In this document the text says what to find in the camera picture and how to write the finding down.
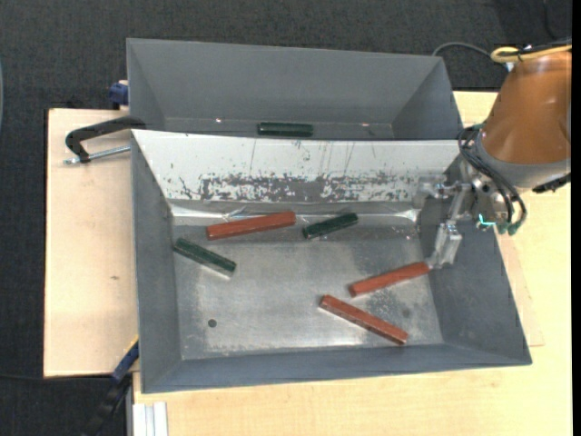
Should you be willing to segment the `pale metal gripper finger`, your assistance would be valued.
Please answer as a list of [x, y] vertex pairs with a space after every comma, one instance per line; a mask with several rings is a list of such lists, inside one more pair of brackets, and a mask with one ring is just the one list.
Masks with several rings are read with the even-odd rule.
[[433, 252], [426, 259], [428, 267], [439, 269], [444, 265], [453, 264], [461, 242], [462, 235], [454, 223], [441, 223], [437, 230]]
[[448, 194], [445, 175], [420, 176], [412, 204], [415, 208], [422, 208], [428, 198], [445, 200], [448, 199]]

